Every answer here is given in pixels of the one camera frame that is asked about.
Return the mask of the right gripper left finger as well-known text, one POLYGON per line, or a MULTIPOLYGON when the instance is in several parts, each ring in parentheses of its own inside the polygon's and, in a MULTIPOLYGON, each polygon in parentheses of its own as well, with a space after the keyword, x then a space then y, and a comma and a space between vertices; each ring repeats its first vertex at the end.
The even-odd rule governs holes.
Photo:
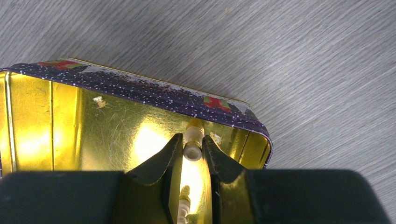
POLYGON ((175 134, 162 150, 123 175, 113 210, 114 224, 177 222, 183 135, 175 134))

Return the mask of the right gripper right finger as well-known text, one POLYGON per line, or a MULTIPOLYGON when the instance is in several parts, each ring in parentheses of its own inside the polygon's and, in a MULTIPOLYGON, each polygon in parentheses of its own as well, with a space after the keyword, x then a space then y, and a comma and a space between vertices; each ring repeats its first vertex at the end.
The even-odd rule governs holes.
POLYGON ((202 150, 209 168, 213 223, 254 224, 246 169, 224 153, 210 135, 204 137, 202 150))

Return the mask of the gold tin tray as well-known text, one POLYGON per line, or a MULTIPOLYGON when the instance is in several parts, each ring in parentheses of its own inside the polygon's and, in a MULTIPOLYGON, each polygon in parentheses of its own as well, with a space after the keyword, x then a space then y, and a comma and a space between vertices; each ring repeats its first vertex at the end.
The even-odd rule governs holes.
MULTIPOLYGON (((73 58, 2 68, 1 223, 113 223, 123 175, 195 124, 246 169, 263 223, 259 184, 273 145, 247 103, 73 58)), ((203 155, 183 155, 185 185, 188 224, 213 224, 203 155)))

